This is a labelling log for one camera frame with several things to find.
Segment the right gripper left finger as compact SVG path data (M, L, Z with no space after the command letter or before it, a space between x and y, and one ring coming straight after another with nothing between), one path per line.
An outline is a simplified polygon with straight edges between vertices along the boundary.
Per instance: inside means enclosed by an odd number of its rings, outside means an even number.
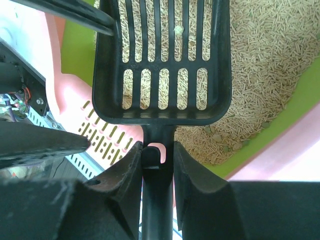
M142 148L136 142L124 158L85 183L82 239L139 238Z

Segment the black litter scoop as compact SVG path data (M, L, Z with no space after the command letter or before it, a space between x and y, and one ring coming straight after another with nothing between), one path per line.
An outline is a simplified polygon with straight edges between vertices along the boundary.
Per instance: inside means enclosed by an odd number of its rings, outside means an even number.
M230 3L102 0L99 10L114 35L97 35L92 104L108 123L142 128L141 236L170 240L175 131L213 124L231 103Z

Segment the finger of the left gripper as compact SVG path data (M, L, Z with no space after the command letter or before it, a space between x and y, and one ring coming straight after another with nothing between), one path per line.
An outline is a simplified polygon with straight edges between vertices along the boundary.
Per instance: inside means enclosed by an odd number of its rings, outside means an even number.
M114 19L83 0L15 0L15 2L71 20L107 36L114 35Z
M86 137L78 134L23 122L0 121L1 169L82 153L90 145Z

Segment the pink litter box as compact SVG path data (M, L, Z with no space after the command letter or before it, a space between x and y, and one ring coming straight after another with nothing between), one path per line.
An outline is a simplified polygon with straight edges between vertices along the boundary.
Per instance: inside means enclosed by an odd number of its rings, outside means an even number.
M107 169L142 139L142 130L109 124L93 108L97 34L59 17L46 18L54 69L46 83L49 107L67 131L89 138L89 156ZM231 180L318 180L320 51L301 73L286 107L276 118L227 160L201 163Z

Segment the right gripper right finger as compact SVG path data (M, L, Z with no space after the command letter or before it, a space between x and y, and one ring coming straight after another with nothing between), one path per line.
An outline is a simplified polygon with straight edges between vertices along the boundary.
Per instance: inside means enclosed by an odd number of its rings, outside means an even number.
M177 223L185 240L236 240L238 211L231 185L174 143Z

